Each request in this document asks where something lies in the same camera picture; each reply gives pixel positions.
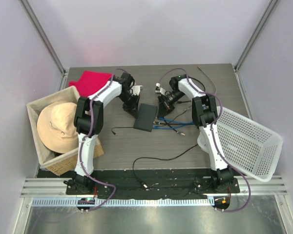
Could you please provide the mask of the black network switch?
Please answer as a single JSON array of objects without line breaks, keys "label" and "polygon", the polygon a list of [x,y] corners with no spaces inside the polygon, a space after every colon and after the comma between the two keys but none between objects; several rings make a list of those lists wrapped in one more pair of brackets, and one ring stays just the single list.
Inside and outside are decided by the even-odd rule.
[{"label": "black network switch", "polygon": [[138,111],[138,117],[134,122],[133,128],[136,130],[151,132],[153,122],[156,117],[158,107],[142,103]]}]

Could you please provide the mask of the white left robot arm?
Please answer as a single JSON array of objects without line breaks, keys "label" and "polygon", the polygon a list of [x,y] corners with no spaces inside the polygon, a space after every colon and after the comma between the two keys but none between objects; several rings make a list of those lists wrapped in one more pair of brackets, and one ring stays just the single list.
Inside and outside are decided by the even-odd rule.
[{"label": "white left robot arm", "polygon": [[74,117],[74,126],[78,133],[78,159],[75,174],[81,178],[77,188],[83,194],[94,190],[94,182],[87,177],[94,171],[93,155],[98,135],[104,125],[104,108],[115,98],[123,102],[123,110],[138,117],[138,104],[142,85],[135,82],[133,76],[125,71],[120,77],[110,74],[107,78],[96,78],[96,87],[89,95],[80,96]]}]

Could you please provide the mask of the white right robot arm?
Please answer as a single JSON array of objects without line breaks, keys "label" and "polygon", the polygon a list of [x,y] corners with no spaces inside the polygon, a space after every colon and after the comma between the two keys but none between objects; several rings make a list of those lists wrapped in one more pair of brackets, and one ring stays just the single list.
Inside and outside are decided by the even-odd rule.
[{"label": "white right robot arm", "polygon": [[159,95],[158,118],[170,114],[174,110],[174,104],[183,96],[190,99],[193,124],[199,128],[200,136],[205,140],[208,149],[212,173],[211,188],[215,192],[223,192],[229,182],[233,181],[233,171],[225,161],[217,133],[216,122],[221,113],[217,112],[215,95],[202,91],[188,75],[172,77],[169,85],[172,91],[166,93],[160,83],[156,83],[155,93]]}]

